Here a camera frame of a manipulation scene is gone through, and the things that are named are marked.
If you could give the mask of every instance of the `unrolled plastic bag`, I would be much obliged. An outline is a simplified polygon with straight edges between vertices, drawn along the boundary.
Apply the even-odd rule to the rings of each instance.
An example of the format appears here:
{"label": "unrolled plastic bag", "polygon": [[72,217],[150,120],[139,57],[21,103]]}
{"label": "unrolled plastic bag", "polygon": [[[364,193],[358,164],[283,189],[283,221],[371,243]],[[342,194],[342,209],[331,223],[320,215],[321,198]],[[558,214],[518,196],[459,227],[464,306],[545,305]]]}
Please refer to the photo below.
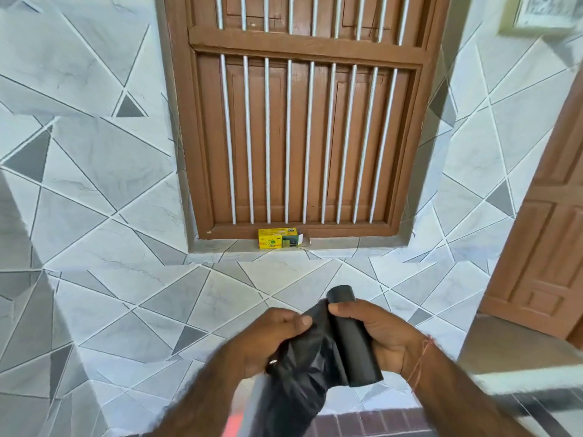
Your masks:
{"label": "unrolled plastic bag", "polygon": [[383,380],[364,324],[328,312],[329,303],[354,300],[350,286],[335,286],[306,311],[312,326],[280,345],[255,382],[237,437],[303,437],[330,388]]}

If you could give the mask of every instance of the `hairy forearm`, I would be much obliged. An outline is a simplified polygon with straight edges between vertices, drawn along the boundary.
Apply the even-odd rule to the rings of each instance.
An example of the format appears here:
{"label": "hairy forearm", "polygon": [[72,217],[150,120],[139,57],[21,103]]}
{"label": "hairy forearm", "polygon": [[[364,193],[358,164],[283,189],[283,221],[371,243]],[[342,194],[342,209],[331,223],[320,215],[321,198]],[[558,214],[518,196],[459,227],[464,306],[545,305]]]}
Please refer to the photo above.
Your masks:
{"label": "hairy forearm", "polygon": [[436,345],[427,347],[420,367],[415,368],[422,350],[419,343],[407,353],[404,376],[441,437],[531,436]]}
{"label": "hairy forearm", "polygon": [[236,353],[222,347],[149,437],[220,437],[242,369]]}

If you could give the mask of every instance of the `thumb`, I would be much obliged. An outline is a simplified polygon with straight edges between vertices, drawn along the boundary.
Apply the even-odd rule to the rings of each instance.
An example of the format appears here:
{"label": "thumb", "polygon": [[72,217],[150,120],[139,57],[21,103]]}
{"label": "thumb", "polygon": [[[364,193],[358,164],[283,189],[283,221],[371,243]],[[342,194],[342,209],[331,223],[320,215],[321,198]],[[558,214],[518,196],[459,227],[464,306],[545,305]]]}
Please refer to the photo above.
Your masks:
{"label": "thumb", "polygon": [[295,316],[292,320],[278,325],[279,339],[283,342],[286,339],[299,336],[311,326],[312,318],[310,316]]}
{"label": "thumb", "polygon": [[331,303],[328,310],[335,316],[350,317],[364,323],[374,322],[385,313],[378,305],[361,299],[357,299],[356,302]]}

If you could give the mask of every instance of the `wooden window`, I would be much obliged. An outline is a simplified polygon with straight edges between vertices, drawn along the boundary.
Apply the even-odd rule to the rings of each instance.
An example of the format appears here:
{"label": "wooden window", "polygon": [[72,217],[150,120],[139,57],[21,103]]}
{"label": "wooden window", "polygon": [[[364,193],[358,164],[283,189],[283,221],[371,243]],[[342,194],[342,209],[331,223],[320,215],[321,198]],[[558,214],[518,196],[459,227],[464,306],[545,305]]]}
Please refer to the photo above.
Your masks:
{"label": "wooden window", "polygon": [[199,236],[396,234],[448,1],[165,0]]}

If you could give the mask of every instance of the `brown door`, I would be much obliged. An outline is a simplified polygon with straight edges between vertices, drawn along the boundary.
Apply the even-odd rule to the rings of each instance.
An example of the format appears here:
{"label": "brown door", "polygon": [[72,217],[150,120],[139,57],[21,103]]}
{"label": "brown door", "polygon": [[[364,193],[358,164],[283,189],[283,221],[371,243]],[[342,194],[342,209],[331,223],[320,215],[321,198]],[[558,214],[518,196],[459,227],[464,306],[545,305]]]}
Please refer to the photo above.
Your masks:
{"label": "brown door", "polygon": [[448,0],[362,1],[165,0],[201,238],[397,233]]}
{"label": "brown door", "polygon": [[480,310],[558,338],[583,316],[583,72],[530,185]]}

